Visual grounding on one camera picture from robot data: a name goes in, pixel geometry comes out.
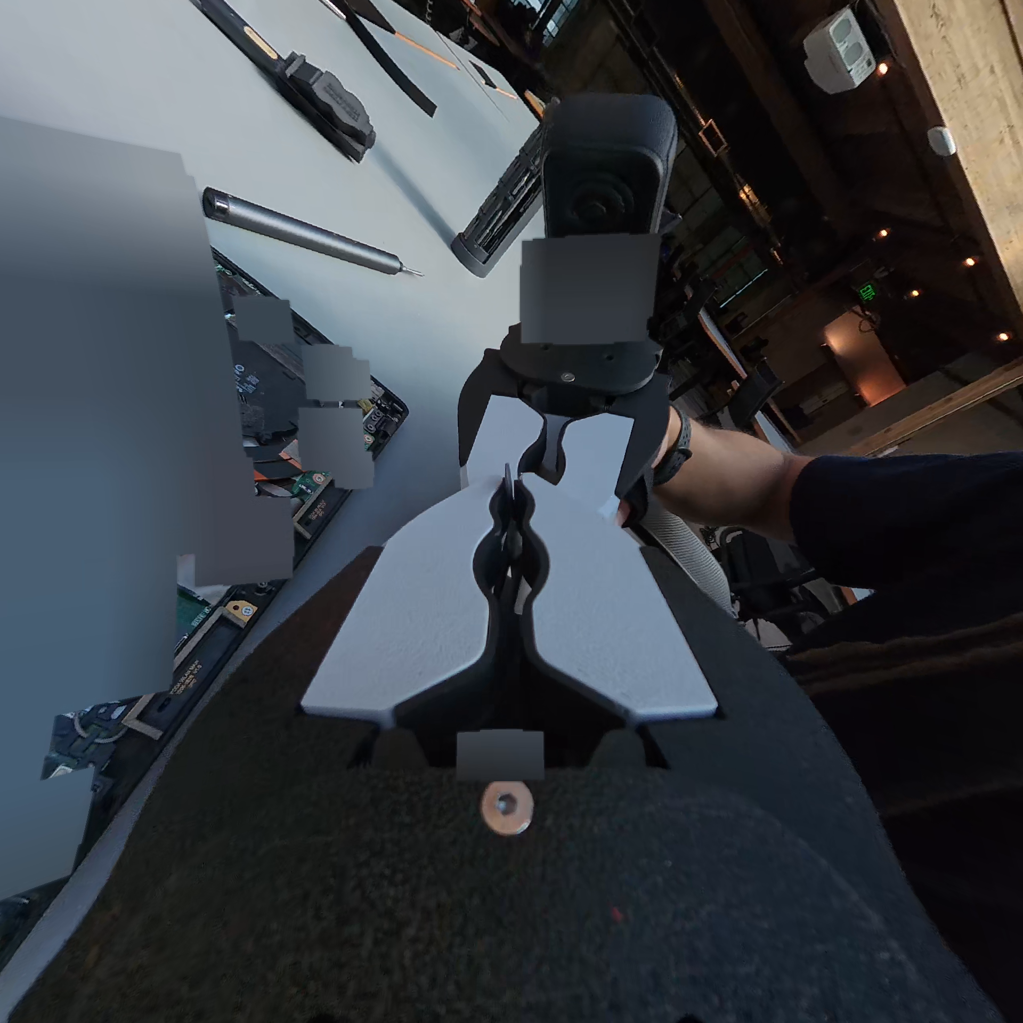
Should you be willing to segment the person's dark clothing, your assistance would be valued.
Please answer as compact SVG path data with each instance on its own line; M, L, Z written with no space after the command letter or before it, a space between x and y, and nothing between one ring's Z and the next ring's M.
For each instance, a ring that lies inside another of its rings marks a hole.
M946 945L1021 1021L1021 590L873 596L780 659L863 780Z

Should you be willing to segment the black laptop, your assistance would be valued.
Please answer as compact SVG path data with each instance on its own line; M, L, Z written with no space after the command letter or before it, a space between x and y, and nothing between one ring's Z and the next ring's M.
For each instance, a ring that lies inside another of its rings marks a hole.
M212 250L230 340L244 451L253 464L257 496L290 501L294 564L313 546L350 496L333 476L301 466L298 409L305 397L302 355L329 339L298 313L291 314L295 339L290 345L259 345L238 339L237 304L251 297L271 298L237 263ZM165 692L123 697L54 720L42 779L59 777L93 767L108 767L115 748L128 738L142 748L168 738L240 644L285 582L198 587L193 569L177 578L176 631L172 684Z

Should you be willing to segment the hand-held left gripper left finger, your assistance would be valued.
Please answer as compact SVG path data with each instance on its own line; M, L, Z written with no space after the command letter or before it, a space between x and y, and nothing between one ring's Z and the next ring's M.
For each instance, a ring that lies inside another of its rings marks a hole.
M384 546L301 700L309 715L398 723L492 657L509 573L508 479L484 478Z

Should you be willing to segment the black wristwatch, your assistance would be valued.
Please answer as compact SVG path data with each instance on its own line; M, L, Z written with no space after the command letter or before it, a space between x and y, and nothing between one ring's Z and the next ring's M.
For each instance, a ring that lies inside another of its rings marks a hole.
M668 484L692 456L692 422L688 415L673 404L668 409L668 425L649 476L653 488Z

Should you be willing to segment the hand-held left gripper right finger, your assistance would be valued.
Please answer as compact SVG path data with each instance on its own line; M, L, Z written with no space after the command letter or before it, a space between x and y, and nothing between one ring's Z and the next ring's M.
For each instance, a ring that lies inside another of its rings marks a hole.
M527 649L628 723L702 719L718 708L640 546L541 478L522 478Z

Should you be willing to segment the black electric screwdriver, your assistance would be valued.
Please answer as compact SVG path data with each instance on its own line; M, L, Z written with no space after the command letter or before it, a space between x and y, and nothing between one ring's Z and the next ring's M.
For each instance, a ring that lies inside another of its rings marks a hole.
M202 192L201 206L207 218L259 234L261 237L307 249L387 275L406 273L424 277L422 272L405 265L397 255L388 251L340 236L324 228L214 188L208 187Z

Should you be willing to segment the white desk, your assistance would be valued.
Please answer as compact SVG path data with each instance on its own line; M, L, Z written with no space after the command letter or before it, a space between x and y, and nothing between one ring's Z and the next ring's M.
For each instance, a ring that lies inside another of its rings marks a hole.
M96 901L160 774L211 699L355 555L457 488L459 391L483 349L518 319L518 248L484 279L449 249L537 124L507 76L491 66L500 86L485 86L472 56L399 2L375 2L395 32L369 30L437 103L428 118L323 3L231 6L275 48L306 54L362 98L377 144L361 164L299 121L190 2L2 2L2 114L179 153L198 188L287 212L422 271L382 275L209 227L213 247L368 359L411 416L385 451L375 487L351 497L280 595L243 628L230 660L13 953L2 972L2 1018Z

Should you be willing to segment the grey screwdriver bit case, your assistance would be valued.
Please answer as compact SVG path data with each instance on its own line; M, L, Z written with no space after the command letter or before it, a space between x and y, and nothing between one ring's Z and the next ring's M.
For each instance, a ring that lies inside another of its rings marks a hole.
M542 208L542 121L527 138L477 214L451 243L470 273L485 278Z

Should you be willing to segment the person's right forearm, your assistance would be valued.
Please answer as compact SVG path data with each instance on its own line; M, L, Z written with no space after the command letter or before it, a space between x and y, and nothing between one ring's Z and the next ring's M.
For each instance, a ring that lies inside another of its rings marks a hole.
M829 582L1021 582L1020 451L808 457L699 424L680 438L687 461L656 486L665 506L793 544Z

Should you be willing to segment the white wall speaker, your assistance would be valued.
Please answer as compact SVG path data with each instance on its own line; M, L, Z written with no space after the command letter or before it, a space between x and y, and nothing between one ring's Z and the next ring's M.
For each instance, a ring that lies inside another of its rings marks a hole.
M850 6L819 23L803 40L804 66L825 94L851 91L876 72L876 58Z

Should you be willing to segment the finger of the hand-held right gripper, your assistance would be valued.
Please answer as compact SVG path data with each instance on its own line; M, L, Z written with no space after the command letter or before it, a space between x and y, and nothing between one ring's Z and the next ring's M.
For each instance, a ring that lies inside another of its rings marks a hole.
M460 468L460 490L487 485L496 492L511 492L522 473L558 484L563 422L563 417L544 415L521 399L490 396L468 460Z
M619 514L617 486L633 428L629 417L565 422L558 439L565 468L551 495L565 514Z

